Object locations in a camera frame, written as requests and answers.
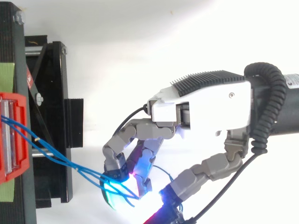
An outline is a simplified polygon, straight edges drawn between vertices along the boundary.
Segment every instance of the white background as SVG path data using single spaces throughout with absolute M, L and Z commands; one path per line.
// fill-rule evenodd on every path
M 101 148 L 133 110 L 180 76 L 208 70 L 243 74 L 270 62 L 299 73 L 297 0 L 14 0 L 26 14 L 26 35 L 48 35 L 68 47 L 70 98 L 84 98 L 84 148 L 75 162 L 103 171 Z M 173 176 L 216 152 L 213 140 L 167 141 L 156 160 Z M 298 135 L 271 137 L 258 158 L 200 220 L 203 224 L 299 223 Z M 167 176 L 152 170 L 156 189 Z M 196 215 L 228 179 L 208 182 L 184 203 Z M 38 224 L 128 224 L 101 192 L 73 173 L 74 197 L 37 210 Z

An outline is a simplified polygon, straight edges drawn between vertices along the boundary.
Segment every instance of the label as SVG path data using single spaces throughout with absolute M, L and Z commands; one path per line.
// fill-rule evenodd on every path
M 298 74 L 290 74 L 285 75 L 286 84 L 289 89 L 297 89 L 299 88 L 299 75 Z
M 27 85 L 28 85 L 28 88 L 31 89 L 32 87 L 32 84 L 33 84 L 33 78 L 31 76 L 31 73 L 29 71 L 29 68 L 27 67 Z

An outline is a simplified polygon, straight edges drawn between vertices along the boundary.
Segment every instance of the red plastic holder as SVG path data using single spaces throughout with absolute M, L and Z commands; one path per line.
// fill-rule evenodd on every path
M 0 92 L 0 114 L 27 126 L 26 98 Z M 27 133 L 15 126 L 25 136 Z M 0 184 L 23 174 L 29 168 L 28 143 L 4 122 L 0 125 Z

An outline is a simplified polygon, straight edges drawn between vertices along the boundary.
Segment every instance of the green tape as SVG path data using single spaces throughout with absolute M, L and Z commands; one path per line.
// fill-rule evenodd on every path
M 0 92 L 13 92 L 14 63 L 0 63 Z M 0 202 L 14 201 L 14 179 L 0 184 Z
M 14 179 L 0 184 L 0 202 L 14 201 Z

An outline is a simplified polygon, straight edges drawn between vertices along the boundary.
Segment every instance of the black heat sink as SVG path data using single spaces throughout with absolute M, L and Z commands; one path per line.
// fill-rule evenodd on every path
M 244 80 L 244 76 L 220 70 L 188 75 L 173 81 L 171 85 L 176 88 L 179 96 L 182 97 L 204 87 L 241 82 Z

